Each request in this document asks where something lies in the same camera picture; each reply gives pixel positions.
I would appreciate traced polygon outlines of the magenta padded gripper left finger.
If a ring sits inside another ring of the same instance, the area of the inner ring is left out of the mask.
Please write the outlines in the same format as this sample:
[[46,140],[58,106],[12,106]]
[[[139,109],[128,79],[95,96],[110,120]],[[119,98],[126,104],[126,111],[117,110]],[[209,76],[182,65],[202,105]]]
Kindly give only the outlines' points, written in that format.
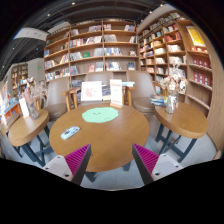
[[48,162],[43,170],[65,180],[80,185],[91,156],[91,145],[87,144],[67,156],[57,155]]

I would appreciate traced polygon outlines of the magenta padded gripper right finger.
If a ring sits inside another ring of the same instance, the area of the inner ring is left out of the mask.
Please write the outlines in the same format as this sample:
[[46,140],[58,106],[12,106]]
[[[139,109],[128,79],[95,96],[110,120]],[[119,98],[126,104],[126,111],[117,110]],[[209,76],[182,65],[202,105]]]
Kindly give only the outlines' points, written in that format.
[[158,155],[137,144],[132,145],[132,154],[145,185],[182,169],[169,155]]

